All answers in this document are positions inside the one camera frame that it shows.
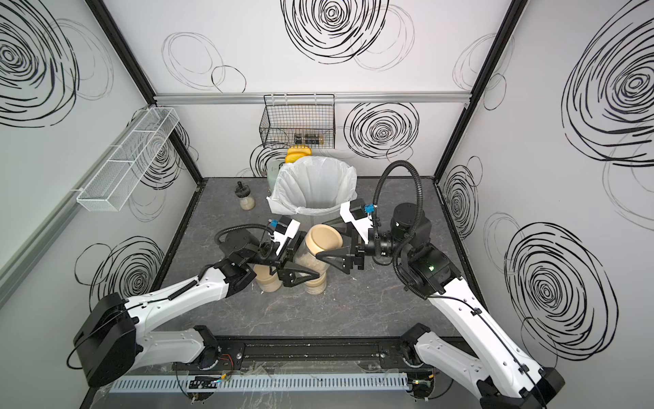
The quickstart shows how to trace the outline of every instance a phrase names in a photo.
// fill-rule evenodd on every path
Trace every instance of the red wire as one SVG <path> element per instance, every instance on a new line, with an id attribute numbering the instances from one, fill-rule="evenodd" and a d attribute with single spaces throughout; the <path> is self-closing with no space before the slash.
<path id="1" fill-rule="evenodd" d="M 234 361 L 232 360 L 232 356 L 230 354 L 228 354 L 228 353 L 224 353 L 224 354 L 222 354 L 222 356 L 227 356 L 227 358 L 230 359 L 230 362 L 232 363 L 232 370 L 233 370 L 234 369 Z"/>

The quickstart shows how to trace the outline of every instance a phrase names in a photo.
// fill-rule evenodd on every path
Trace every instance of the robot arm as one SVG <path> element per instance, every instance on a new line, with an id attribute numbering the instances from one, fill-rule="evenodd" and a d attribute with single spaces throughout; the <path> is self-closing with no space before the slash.
<path id="1" fill-rule="evenodd" d="M 256 276 L 249 264 L 274 267 L 271 274 L 278 272 L 286 287 L 319 277 L 317 272 L 292 262 L 305 235 L 298 231 L 299 222 L 282 217 L 271 225 L 271 241 L 263 245 L 247 227 L 227 229 L 225 241 L 217 240 L 226 257 L 205 266 L 196 277 L 125 300 L 117 293 L 102 298 L 73 340 L 88 385 L 100 387 L 129 370 L 159 363 L 212 367 L 220 347 L 207 327 L 153 330 L 200 305 L 246 288 Z"/>
<path id="2" fill-rule="evenodd" d="M 391 169 L 405 166 L 414 176 L 416 204 L 400 204 L 393 213 L 390 232 L 379 232 L 376 200 Z M 479 398 L 482 408 L 540 408 L 563 387 L 554 368 L 542 368 L 521 350 L 475 299 L 462 274 L 430 243 L 431 222 L 422 211 L 422 186 L 408 162 L 389 165 L 379 181 L 372 205 L 357 199 L 341 205 L 341 217 L 328 222 L 351 243 L 323 251 L 316 258 L 350 274 L 363 270 L 365 256 L 392 257 L 392 267 L 405 290 L 429 300 L 456 327 L 475 351 L 473 357 L 417 324 L 402 336 L 402 353 L 410 365 L 426 363 L 439 368 Z M 99 387 L 129 369 L 155 363 L 197 363 L 210 368 L 220 346 L 206 327 L 186 331 L 153 332 L 156 327 L 202 304 L 221 300 L 244 289 L 254 279 L 249 264 L 274 267 L 284 286 L 293 287 L 318 278 L 318 273 L 294 264 L 295 252 L 306 233 L 288 217 L 260 224 L 225 229 L 216 242 L 225 258 L 206 266 L 198 276 L 159 291 L 122 300 L 118 294 L 101 299 L 74 339 L 89 386 Z M 247 231 L 265 228 L 267 245 Z M 220 236 L 227 234 L 225 241 Z"/>
<path id="3" fill-rule="evenodd" d="M 340 254 L 338 262 L 331 264 L 346 273 L 353 264 L 363 266 L 366 255 L 375 255 L 373 240 L 368 237 L 373 229 L 365 228 L 372 225 L 373 212 L 360 200 L 343 204 L 341 218 L 351 225 L 340 231 L 352 236 L 356 245 L 316 257 L 329 262 Z M 415 213 L 414 204 L 396 207 L 390 232 L 379 234 L 382 255 L 392 254 L 405 240 Z M 431 222 L 422 213 L 415 233 L 399 252 L 398 270 L 414 293 L 428 299 L 452 322 L 477 357 L 417 324 L 402 336 L 405 360 L 410 365 L 426 363 L 440 369 L 480 399 L 483 408 L 541 408 L 561 390 L 564 380 L 554 368 L 542 368 L 502 330 L 458 268 L 430 243 L 430 231 Z"/>

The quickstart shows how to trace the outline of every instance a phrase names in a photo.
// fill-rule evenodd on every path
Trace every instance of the yellow sponge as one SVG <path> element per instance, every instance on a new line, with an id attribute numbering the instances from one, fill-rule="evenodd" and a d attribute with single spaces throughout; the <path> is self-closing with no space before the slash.
<path id="1" fill-rule="evenodd" d="M 307 145 L 294 145 L 286 152 L 286 163 L 291 164 L 304 156 L 311 156 L 311 148 Z"/>

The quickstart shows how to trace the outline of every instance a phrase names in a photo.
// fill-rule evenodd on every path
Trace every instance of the white trash bag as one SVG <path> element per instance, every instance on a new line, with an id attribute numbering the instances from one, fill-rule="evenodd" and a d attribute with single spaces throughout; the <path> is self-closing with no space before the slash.
<path id="1" fill-rule="evenodd" d="M 305 215 L 302 223 L 319 224 L 338 217 L 341 203 L 356 199 L 356 168 L 325 156 L 304 156 L 285 164 L 268 204 L 276 215 Z"/>

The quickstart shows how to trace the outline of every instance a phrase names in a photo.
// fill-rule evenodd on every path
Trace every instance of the marble surface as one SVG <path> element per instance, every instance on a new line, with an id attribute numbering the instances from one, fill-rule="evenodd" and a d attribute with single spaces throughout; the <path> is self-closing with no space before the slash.
<path id="1" fill-rule="evenodd" d="M 234 195 L 236 182 L 248 184 L 256 207 L 244 211 Z M 356 191 L 372 202 L 377 178 L 359 178 Z M 461 269 L 460 261 L 431 180 L 422 180 L 424 211 L 432 221 L 432 243 Z M 164 287 L 198 274 L 205 264 L 222 258 L 213 242 L 221 228 L 246 222 L 266 223 L 271 218 L 265 179 L 210 179 L 184 233 Z M 380 195 L 378 210 L 383 230 L 388 229 L 393 209 L 402 202 L 415 203 L 411 179 L 388 179 Z M 433 307 L 403 289 L 390 266 L 378 266 L 366 257 L 365 270 L 350 276 L 331 268 L 327 289 L 310 295 L 304 285 L 281 287 L 262 293 L 256 282 L 238 294 L 202 305 L 160 327 L 187 329 L 207 325 L 216 335 L 239 336 L 399 336 L 415 323 L 430 327 L 440 336 L 457 336 L 452 324 Z"/>

